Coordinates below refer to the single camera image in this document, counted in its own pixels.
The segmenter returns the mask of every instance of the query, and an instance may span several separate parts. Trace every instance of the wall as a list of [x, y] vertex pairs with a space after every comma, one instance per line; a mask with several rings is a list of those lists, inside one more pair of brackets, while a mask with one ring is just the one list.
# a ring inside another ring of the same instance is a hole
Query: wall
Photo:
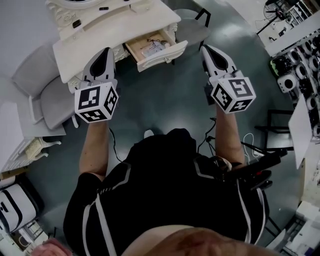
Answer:
[[1, 0], [0, 35], [0, 74], [10, 77], [37, 47], [58, 40], [45, 0]]

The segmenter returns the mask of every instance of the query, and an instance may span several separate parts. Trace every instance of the wooden drawer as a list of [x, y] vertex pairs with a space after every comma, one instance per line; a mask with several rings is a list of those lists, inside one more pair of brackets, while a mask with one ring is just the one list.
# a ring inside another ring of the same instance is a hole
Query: wooden drawer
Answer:
[[[148, 51], [154, 43], [153, 41], [148, 41], [149, 39], [154, 41], [167, 41], [170, 46], [150, 56], [146, 56], [147, 54], [145, 54], [145, 52]], [[164, 29], [141, 35], [125, 43], [127, 49], [137, 62], [136, 65], [139, 72], [159, 63], [170, 63], [171, 60], [178, 58], [184, 53], [187, 44], [188, 41], [176, 43]]]

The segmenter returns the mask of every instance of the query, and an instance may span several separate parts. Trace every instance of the gray floor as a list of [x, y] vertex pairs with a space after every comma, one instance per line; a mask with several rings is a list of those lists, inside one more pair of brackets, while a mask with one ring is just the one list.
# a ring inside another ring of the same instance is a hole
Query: gray floor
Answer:
[[[266, 124], [268, 109], [291, 110], [290, 100], [278, 89], [268, 68], [269, 56], [244, 19], [226, 2], [198, 2], [212, 13], [209, 25], [212, 34], [206, 43], [228, 53], [255, 89], [257, 99], [247, 111], [237, 114], [237, 122], [241, 138], [251, 132], [254, 144], [260, 146], [262, 135], [254, 126]], [[132, 59], [127, 58], [118, 62], [116, 68], [121, 97], [109, 125], [115, 133], [121, 159], [149, 128], [158, 128], [164, 133], [186, 128], [197, 142], [203, 139], [212, 125], [209, 118], [216, 115], [216, 108], [207, 104], [203, 86], [208, 78], [197, 47], [188, 48], [175, 66], [159, 64], [139, 73]], [[44, 230], [52, 232], [57, 227], [57, 237], [62, 241], [64, 214], [77, 184], [87, 124], [82, 122], [75, 129], [69, 122], [65, 129], [67, 135], [61, 139], [62, 145], [50, 148], [49, 157], [34, 162], [27, 174], [45, 202], [44, 214], [40, 217]], [[200, 152], [210, 156], [207, 145]], [[116, 164], [110, 140], [108, 170]], [[266, 191], [270, 216], [283, 228], [298, 206], [301, 172], [295, 168], [292, 153], [271, 170], [273, 186]], [[267, 226], [276, 232], [270, 223]], [[260, 244], [266, 245], [271, 239], [264, 232]]]

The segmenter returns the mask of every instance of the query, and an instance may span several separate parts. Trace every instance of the person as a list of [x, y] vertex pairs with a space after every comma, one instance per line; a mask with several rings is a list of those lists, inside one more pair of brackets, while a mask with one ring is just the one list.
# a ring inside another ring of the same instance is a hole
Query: person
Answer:
[[261, 198], [258, 189], [215, 178], [216, 172], [245, 165], [235, 115], [218, 106], [215, 133], [218, 157], [200, 155], [188, 131], [174, 129], [136, 143], [106, 176], [108, 122], [91, 123], [63, 224], [74, 252], [272, 255], [250, 245], [259, 240], [268, 214], [264, 193]]

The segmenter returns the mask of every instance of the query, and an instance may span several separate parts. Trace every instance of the open drawer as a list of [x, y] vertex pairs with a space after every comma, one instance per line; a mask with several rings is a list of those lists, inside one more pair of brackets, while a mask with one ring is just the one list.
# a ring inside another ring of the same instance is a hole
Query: open drawer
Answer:
[[184, 53], [187, 44], [188, 41], [176, 43], [164, 29], [141, 35], [125, 43], [137, 62], [139, 72], [178, 58]]

